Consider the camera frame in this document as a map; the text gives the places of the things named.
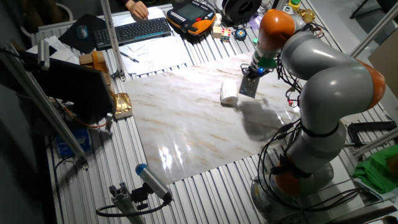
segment computer monitor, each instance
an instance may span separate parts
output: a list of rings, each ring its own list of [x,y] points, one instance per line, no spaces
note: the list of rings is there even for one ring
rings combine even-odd
[[[36,54],[19,52],[19,55],[37,63]],[[47,71],[32,71],[32,74],[47,96],[73,102],[73,111],[77,115],[116,111],[110,90],[99,70],[50,58]]]

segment keyboard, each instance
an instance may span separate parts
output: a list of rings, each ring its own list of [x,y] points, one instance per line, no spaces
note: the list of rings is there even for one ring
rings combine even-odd
[[[172,35],[166,18],[148,19],[143,22],[118,26],[114,29],[119,45]],[[94,31],[93,35],[97,50],[112,48],[107,29]]]

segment aluminum profile table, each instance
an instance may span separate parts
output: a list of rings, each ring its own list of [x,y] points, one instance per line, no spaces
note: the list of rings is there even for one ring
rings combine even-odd
[[[304,0],[301,4],[302,7],[310,8],[317,13],[308,1]],[[166,13],[172,6],[164,5],[160,8]],[[319,16],[315,22],[327,28]],[[38,40],[53,35],[60,37],[71,25],[71,22],[66,22],[40,27],[39,32],[32,38],[32,43],[35,45]],[[222,43],[219,39],[213,40],[211,35],[192,37],[188,41],[173,31],[177,41],[185,46],[190,56],[189,62],[139,77],[128,75],[126,78],[127,80],[145,78],[253,51],[252,41],[257,38],[258,30],[247,29],[247,32],[248,36],[243,42],[232,37],[230,43]],[[331,34],[325,33],[322,39],[339,49]],[[71,50],[76,56],[81,55],[79,51]],[[106,51],[106,60],[109,69],[115,71],[111,50]],[[113,88],[116,93],[125,91],[123,82],[118,78],[113,80]],[[361,114],[362,118],[356,122],[388,121],[380,104]],[[62,158],[55,152],[55,145],[47,149],[58,223],[129,223],[127,218],[104,218],[95,213],[97,208],[112,204],[108,190],[110,185],[125,182],[130,190],[142,186],[142,180],[134,171],[138,164],[146,163],[146,158],[134,117],[115,120],[111,132],[112,136],[104,128],[90,130],[93,150],[87,152],[90,166],[87,170],[75,166],[78,165],[75,159],[69,159],[69,162],[61,164],[54,173],[53,168]],[[359,137],[363,142],[370,142],[385,133],[368,131],[360,133]],[[369,157],[382,148],[372,149],[365,153],[364,157]],[[271,150],[268,167],[277,164],[281,152],[281,148]],[[352,175],[357,162],[352,156],[351,149],[344,148],[339,157],[345,164],[348,174]],[[168,185],[173,193],[174,202],[158,212],[144,215],[146,223],[265,223],[253,205],[249,191],[251,178],[257,174],[258,159],[258,155],[247,157]],[[161,204],[161,201],[155,195],[150,195],[148,203],[149,208],[155,208]],[[116,209],[111,209],[109,212],[115,213]]]

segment green object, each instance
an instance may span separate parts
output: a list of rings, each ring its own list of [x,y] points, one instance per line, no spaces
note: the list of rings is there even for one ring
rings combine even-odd
[[[398,187],[398,178],[393,177],[386,159],[398,154],[398,145],[385,148],[358,164],[354,176],[380,194]]]
[[[300,4],[300,0],[290,0],[290,2],[295,5]]]
[[[273,58],[262,57],[257,63],[257,66],[264,69],[276,68],[276,61]]]

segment blue cap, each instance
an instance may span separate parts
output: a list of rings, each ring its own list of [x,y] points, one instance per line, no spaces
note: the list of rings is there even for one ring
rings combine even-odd
[[[136,166],[136,173],[139,175],[147,166],[147,164],[139,164]]]

